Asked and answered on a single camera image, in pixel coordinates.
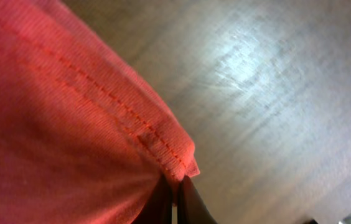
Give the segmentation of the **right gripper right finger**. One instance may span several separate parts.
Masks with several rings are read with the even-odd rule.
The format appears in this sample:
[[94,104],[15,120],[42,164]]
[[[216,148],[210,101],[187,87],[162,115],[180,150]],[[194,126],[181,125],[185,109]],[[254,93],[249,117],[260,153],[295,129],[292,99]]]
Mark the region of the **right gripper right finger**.
[[178,224],[217,224],[207,210],[189,176],[185,176],[177,193]]

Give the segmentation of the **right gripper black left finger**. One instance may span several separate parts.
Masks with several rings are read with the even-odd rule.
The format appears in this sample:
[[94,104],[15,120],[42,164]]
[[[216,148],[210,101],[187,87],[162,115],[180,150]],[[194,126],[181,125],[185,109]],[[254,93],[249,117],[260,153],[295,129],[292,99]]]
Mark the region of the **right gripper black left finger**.
[[132,224],[170,224],[171,222],[172,190],[162,175]]

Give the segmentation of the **red printed t-shirt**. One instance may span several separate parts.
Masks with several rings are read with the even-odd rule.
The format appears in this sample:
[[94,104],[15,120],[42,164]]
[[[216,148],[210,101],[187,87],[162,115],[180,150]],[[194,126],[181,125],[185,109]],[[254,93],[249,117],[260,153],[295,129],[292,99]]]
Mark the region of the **red printed t-shirt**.
[[0,223],[131,223],[199,174],[157,93],[60,1],[0,1]]

